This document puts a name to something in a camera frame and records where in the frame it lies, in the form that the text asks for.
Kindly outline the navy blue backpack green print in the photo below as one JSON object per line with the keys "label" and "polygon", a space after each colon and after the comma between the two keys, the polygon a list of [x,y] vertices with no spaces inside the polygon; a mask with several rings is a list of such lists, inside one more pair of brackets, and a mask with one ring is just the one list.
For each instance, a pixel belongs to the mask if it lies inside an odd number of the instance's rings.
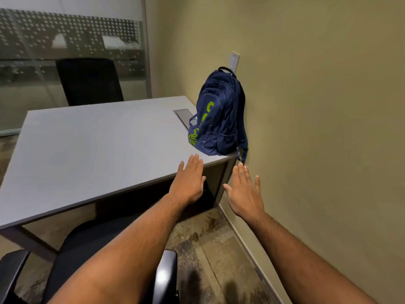
{"label": "navy blue backpack green print", "polygon": [[209,156],[236,153],[237,160],[245,164],[248,152],[245,103],[245,92],[235,73],[219,67],[200,90],[196,114],[189,120],[189,143]]}

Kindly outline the black high-back office chair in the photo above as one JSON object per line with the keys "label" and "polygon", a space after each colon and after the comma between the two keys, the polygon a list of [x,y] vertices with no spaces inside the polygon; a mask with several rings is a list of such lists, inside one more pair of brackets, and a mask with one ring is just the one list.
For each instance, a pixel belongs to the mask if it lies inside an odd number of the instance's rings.
{"label": "black high-back office chair", "polygon": [[55,64],[68,106],[124,101],[113,60],[63,58]]}

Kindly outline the person's right hand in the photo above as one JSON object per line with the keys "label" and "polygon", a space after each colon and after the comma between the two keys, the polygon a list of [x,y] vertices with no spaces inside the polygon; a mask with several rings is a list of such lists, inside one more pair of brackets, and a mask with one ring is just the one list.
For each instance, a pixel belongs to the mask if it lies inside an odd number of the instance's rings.
{"label": "person's right hand", "polygon": [[238,165],[232,169],[231,182],[232,197],[228,199],[231,210],[247,224],[264,213],[264,204],[261,194],[256,194],[254,181],[250,176],[249,168],[246,166],[246,186],[239,183]]}

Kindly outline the person's left hand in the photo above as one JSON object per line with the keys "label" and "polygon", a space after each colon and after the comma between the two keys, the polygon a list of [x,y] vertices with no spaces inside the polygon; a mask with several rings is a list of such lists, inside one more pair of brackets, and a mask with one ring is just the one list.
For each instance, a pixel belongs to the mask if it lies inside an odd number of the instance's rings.
{"label": "person's left hand", "polygon": [[200,194],[201,178],[203,176],[203,160],[199,158],[199,180],[192,179],[190,176],[190,158],[184,164],[184,178],[182,182],[177,182],[177,175],[172,182],[168,196],[177,204],[187,206],[196,202],[202,194]]}

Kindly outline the frosted dotted glass partition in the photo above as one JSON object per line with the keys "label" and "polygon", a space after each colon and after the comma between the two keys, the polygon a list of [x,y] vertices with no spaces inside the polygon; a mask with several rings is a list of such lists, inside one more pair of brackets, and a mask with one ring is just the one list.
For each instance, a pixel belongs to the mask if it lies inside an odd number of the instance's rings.
{"label": "frosted dotted glass partition", "polygon": [[56,61],[79,57],[113,60],[124,100],[148,98],[141,20],[0,8],[0,136],[68,106]]}

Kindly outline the person's right forearm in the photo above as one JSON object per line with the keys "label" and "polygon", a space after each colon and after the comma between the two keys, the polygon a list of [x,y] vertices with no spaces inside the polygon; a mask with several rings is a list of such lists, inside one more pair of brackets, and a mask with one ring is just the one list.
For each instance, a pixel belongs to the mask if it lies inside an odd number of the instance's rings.
{"label": "person's right forearm", "polygon": [[243,217],[294,304],[378,304],[266,212]]}

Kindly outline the person's left forearm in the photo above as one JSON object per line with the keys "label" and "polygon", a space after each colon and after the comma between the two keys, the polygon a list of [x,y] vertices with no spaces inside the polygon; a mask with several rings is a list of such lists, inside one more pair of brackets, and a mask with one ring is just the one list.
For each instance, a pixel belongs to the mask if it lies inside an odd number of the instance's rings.
{"label": "person's left forearm", "polygon": [[138,304],[190,201],[184,194],[166,194],[86,261],[49,304]]}

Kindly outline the grey office desk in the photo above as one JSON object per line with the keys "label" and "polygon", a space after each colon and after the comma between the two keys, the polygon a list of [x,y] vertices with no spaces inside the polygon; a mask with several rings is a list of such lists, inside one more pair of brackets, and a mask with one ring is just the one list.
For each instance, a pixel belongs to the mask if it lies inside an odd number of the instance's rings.
{"label": "grey office desk", "polygon": [[29,111],[0,187],[0,235],[53,263],[58,251],[23,225],[172,178],[194,154],[225,163],[217,206],[236,154],[196,150],[178,110],[196,113],[185,96]]}

